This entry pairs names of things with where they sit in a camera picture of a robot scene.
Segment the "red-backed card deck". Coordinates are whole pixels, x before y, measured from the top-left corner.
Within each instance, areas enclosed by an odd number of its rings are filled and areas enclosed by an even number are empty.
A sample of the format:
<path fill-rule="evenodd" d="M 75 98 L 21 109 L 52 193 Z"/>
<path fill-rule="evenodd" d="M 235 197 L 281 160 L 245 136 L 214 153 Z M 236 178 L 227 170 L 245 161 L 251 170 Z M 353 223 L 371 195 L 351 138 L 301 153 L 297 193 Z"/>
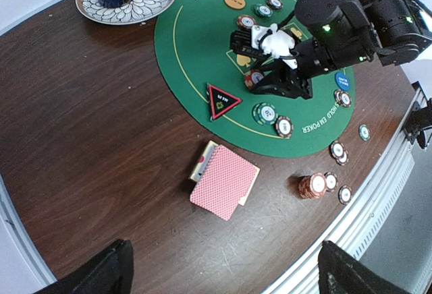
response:
<path fill-rule="evenodd" d="M 229 148 L 218 145 L 190 194 L 190 201 L 228 221 L 244 205 L 260 169 Z"/>

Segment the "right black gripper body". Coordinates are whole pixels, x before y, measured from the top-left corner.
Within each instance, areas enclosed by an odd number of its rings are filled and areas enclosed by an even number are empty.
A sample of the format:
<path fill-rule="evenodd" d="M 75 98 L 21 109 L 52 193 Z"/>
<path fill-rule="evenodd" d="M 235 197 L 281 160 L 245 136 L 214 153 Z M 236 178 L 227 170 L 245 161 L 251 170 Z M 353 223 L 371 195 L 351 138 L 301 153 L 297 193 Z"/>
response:
<path fill-rule="evenodd" d="M 265 75 L 252 87 L 253 94 L 272 94 L 292 99 L 301 97 L 304 100 L 313 97 L 311 79 L 303 80 L 295 69 L 291 69 L 282 60 L 268 64 L 258 60 L 254 62 L 252 69 L 257 69 Z"/>

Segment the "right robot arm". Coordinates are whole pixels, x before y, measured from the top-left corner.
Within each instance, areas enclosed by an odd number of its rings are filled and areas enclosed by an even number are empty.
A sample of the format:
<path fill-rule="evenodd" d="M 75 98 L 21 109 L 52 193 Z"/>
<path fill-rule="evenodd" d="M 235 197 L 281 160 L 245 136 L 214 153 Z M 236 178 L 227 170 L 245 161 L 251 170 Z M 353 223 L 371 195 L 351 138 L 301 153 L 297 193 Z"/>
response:
<path fill-rule="evenodd" d="M 431 47 L 431 11 L 418 0 L 297 0 L 280 23 L 252 31 L 266 72 L 251 91 L 312 98 L 311 80 L 378 58 L 402 65 Z"/>

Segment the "blue small blind button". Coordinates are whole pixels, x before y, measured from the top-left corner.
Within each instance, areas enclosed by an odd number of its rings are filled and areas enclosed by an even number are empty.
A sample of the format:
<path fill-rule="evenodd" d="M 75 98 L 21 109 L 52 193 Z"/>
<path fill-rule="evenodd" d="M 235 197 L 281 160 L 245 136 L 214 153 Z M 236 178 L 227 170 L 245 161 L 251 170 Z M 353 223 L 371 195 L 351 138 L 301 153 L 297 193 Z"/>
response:
<path fill-rule="evenodd" d="M 342 72 L 337 72 L 335 74 L 335 82 L 340 90 L 349 91 L 351 88 L 349 77 Z"/>

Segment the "green twenty chips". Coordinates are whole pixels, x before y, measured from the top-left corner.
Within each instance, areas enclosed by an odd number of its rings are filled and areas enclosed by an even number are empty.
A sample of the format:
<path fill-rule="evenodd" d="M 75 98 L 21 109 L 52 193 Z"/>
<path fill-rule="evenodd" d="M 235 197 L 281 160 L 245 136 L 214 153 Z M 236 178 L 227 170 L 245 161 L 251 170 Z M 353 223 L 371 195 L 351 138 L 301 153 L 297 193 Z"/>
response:
<path fill-rule="evenodd" d="M 270 18 L 273 15 L 273 10 L 262 3 L 257 3 L 253 7 L 255 14 L 260 18 Z"/>

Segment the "green twenty chip stack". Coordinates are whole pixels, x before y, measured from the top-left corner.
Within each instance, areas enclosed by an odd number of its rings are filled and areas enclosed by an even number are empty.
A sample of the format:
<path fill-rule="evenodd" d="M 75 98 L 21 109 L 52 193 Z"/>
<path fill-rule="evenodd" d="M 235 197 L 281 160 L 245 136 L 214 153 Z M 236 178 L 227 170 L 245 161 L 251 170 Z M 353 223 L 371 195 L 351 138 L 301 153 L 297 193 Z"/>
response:
<path fill-rule="evenodd" d="M 359 136 L 363 141 L 369 141 L 371 138 L 371 132 L 367 125 L 362 124 L 358 128 Z"/>

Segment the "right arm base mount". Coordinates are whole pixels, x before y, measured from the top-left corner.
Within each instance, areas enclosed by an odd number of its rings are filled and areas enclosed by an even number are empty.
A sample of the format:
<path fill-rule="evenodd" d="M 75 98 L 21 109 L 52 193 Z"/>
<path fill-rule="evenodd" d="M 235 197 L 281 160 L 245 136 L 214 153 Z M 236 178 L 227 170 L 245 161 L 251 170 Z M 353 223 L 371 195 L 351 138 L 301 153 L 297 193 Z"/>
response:
<path fill-rule="evenodd" d="M 423 108 L 418 101 L 414 102 L 402 129 L 411 144 L 417 141 L 422 150 L 427 149 L 429 141 L 426 139 L 425 131 L 431 129 L 431 99 Z"/>

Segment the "red five chip stack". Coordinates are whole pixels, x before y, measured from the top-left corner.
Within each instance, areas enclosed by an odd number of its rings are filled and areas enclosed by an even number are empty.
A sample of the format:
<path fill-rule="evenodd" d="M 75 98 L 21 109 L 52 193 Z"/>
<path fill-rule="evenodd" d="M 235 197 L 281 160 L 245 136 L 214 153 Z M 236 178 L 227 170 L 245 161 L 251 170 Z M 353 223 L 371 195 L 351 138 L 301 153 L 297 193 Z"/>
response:
<path fill-rule="evenodd" d="M 299 194 L 304 199 L 322 198 L 327 191 L 327 181 L 322 173 L 304 177 L 298 185 Z"/>

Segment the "orange big blind button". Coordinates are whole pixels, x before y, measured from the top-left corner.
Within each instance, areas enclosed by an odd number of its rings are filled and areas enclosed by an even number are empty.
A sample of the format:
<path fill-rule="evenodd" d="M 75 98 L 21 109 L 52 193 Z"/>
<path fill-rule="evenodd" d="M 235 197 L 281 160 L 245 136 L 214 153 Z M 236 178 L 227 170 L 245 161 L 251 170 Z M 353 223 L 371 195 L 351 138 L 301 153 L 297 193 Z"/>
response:
<path fill-rule="evenodd" d="M 244 9 L 246 7 L 245 0 L 224 0 L 224 3 L 232 9 Z"/>

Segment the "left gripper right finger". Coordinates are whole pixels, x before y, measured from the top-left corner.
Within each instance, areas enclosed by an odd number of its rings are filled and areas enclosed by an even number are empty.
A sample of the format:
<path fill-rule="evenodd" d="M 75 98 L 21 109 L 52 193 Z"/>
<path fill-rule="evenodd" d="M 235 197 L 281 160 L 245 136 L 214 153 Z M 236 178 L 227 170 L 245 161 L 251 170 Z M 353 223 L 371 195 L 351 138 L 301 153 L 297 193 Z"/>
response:
<path fill-rule="evenodd" d="M 318 256 L 320 293 L 408 293 L 381 278 L 332 241 Z"/>

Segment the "red five chips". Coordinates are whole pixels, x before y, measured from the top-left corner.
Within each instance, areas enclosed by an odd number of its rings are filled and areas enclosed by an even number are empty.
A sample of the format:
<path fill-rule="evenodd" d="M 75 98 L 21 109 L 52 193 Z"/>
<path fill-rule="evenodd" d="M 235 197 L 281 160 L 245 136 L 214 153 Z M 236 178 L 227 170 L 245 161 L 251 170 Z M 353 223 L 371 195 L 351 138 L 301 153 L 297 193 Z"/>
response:
<path fill-rule="evenodd" d="M 244 83 L 249 90 L 252 90 L 263 78 L 265 74 L 257 69 L 252 69 L 244 76 Z"/>
<path fill-rule="evenodd" d="M 251 30 L 257 24 L 256 20 L 249 15 L 238 16 L 236 23 L 241 30 Z"/>

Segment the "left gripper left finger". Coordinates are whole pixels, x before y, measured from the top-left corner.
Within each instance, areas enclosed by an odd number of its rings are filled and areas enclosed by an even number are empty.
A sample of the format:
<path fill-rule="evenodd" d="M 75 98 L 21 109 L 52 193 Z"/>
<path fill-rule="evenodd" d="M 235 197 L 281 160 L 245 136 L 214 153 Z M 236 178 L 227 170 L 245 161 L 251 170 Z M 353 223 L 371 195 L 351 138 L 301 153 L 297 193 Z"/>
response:
<path fill-rule="evenodd" d="M 130 293 L 134 277 L 132 242 L 117 239 L 78 269 L 39 293 Z"/>

